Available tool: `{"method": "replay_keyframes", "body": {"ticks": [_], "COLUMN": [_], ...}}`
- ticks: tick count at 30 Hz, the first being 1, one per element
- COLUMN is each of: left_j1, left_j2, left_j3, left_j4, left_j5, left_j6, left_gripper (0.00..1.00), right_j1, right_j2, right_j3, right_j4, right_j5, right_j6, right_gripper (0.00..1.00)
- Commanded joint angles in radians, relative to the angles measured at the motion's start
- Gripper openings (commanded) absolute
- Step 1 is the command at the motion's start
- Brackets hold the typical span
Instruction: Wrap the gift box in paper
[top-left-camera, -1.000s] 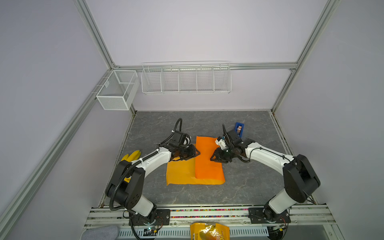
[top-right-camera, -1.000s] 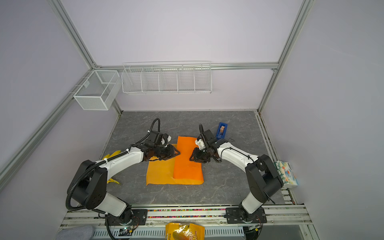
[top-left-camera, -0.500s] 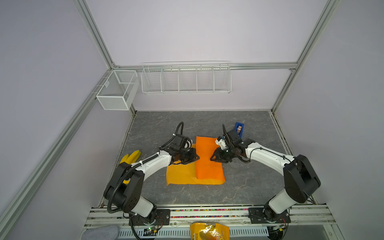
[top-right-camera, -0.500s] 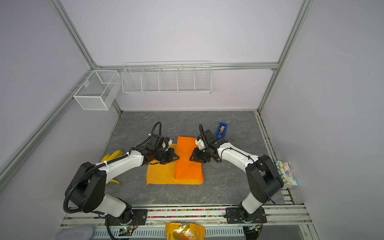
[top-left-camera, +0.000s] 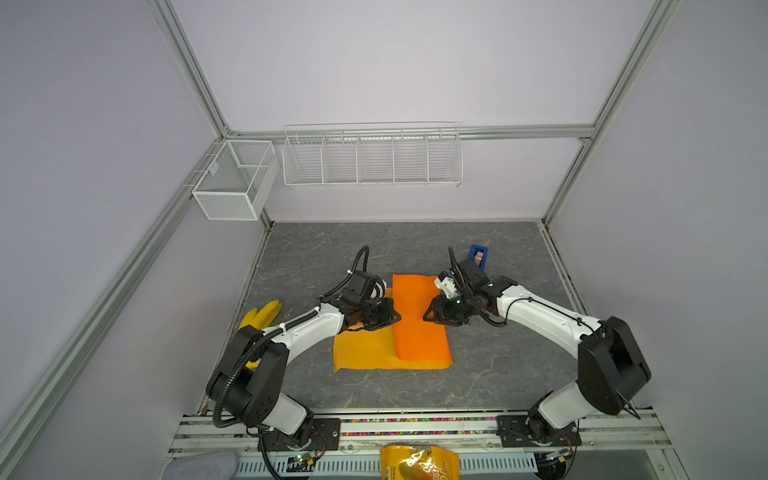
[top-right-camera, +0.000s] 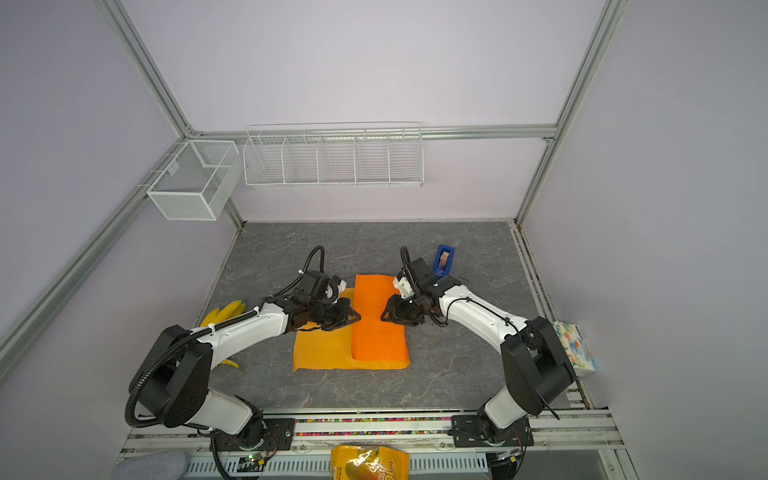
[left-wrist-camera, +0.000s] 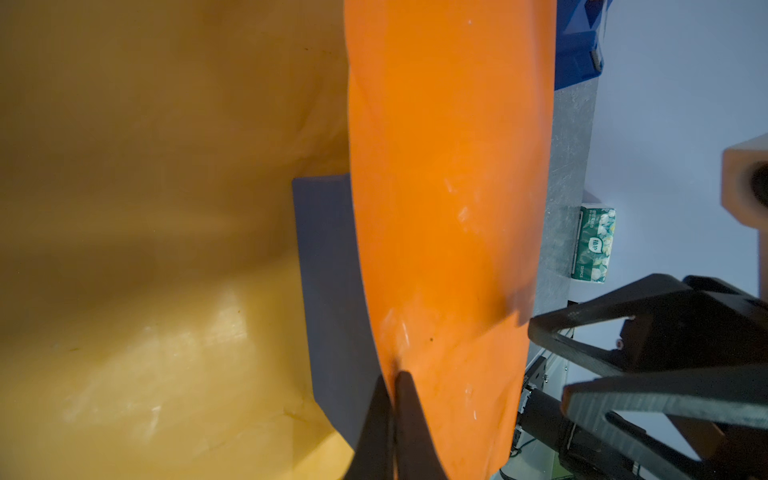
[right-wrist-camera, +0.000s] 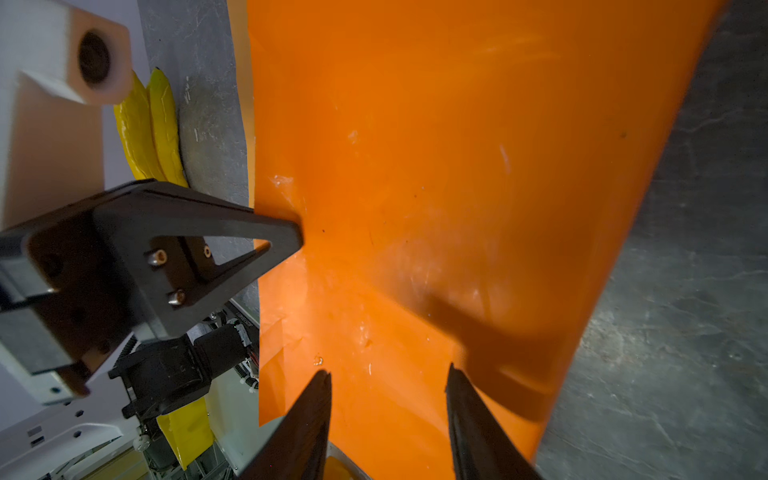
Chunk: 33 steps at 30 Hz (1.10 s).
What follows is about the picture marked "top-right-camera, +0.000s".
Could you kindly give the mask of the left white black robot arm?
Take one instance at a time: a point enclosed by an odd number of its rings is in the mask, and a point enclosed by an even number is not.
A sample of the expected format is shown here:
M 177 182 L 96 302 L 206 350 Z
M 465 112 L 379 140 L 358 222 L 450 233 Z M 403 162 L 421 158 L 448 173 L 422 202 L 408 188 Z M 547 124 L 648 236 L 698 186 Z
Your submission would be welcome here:
M 205 428 L 250 443 L 265 428 L 261 410 L 210 386 L 212 370 L 265 340 L 307 331 L 333 331 L 361 316 L 342 297 L 345 282 L 325 270 L 325 249 L 315 246 L 298 276 L 254 308 L 218 324 L 161 332 L 128 388 L 124 419 L 132 428 L 161 425 Z

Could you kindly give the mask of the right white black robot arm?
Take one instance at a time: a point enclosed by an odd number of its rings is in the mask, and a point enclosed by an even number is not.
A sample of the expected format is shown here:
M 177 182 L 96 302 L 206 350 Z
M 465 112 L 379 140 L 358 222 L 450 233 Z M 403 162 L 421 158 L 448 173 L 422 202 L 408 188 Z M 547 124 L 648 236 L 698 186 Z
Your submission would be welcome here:
M 383 322 L 418 326 L 427 319 L 439 327 L 464 326 L 501 356 L 504 386 L 478 411 L 480 437 L 493 437 L 517 421 L 552 412 L 551 402 L 576 380 L 575 369 L 553 324 L 526 319 L 480 298 L 452 276 L 435 274 L 422 258 L 400 248 L 402 269 L 393 281 Z

